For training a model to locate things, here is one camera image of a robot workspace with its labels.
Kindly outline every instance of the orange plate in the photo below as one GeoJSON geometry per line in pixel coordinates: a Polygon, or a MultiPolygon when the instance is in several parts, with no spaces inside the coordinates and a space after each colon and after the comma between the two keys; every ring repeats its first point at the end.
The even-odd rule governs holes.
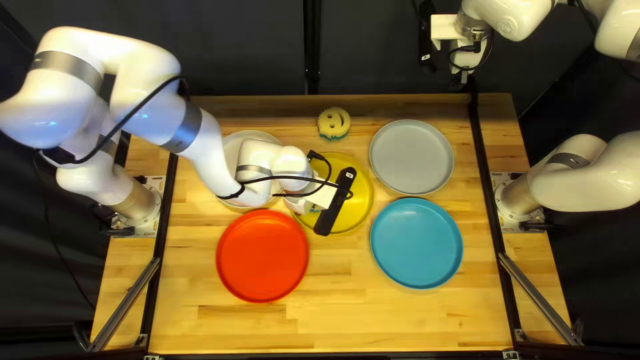
{"type": "Polygon", "coordinates": [[[251,211],[232,222],[216,251],[216,268],[227,290],[248,302],[271,302],[302,280],[309,244],[300,226],[273,210],[251,211]]]}

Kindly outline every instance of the wooden table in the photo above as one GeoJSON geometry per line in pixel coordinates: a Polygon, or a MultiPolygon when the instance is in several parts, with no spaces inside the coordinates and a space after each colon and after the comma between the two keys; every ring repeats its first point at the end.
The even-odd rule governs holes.
{"type": "MultiPolygon", "coordinates": [[[[323,238],[305,229],[310,262],[298,288],[274,303],[248,304],[224,288],[214,263],[218,238],[241,214],[223,206],[189,161],[180,159],[151,352],[393,352],[511,346],[465,106],[467,95],[195,97],[193,101],[214,114],[224,135],[258,129],[304,151],[335,151],[355,157],[374,179],[375,203],[368,221],[353,232],[323,238]],[[317,135],[316,117],[330,106],[342,106],[352,116],[349,134],[338,142],[317,135]],[[464,256],[457,274],[433,290],[409,291],[387,279],[368,245],[376,214],[402,197],[375,178],[368,160],[375,132],[396,119],[429,122],[448,138],[454,151],[449,182],[422,197],[455,219],[463,235],[464,256]]],[[[511,96],[481,95],[479,114],[490,169],[527,170],[511,96]]],[[[133,175],[163,174],[167,157],[164,150],[134,138],[127,169],[133,175]]],[[[290,215],[281,202],[272,208],[290,215]]],[[[504,239],[509,256],[568,321],[547,235],[506,234],[504,239]]],[[[111,240],[93,336],[150,260],[153,244],[153,239],[111,240]]],[[[527,335],[561,342],[516,283],[514,287],[527,335]]],[[[143,302],[141,296],[110,348],[130,346],[136,339],[143,302]]]]}

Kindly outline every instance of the yellow sponge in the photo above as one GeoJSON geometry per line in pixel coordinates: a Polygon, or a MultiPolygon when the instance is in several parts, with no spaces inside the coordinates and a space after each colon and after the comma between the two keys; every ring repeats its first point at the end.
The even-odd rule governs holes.
{"type": "Polygon", "coordinates": [[[347,136],[351,118],[343,108],[328,108],[318,116],[320,136],[329,140],[338,140],[347,136]]]}

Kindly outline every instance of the teal plate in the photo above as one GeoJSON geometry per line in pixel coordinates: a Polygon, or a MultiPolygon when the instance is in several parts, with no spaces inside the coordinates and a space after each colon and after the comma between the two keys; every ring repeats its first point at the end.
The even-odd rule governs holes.
{"type": "Polygon", "coordinates": [[[393,281],[412,289],[447,282],[462,262],[462,235],[440,206],[419,198],[392,202],[371,227],[371,252],[393,281]]]}

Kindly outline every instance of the gray plate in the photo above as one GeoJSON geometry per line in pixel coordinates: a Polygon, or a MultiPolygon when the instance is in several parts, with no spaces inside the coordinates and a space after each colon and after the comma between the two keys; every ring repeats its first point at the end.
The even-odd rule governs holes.
{"type": "Polygon", "coordinates": [[[378,179],[407,195],[424,195],[442,187],[453,171],[453,150],[435,127],[418,120],[383,126],[369,147],[378,179]]]}

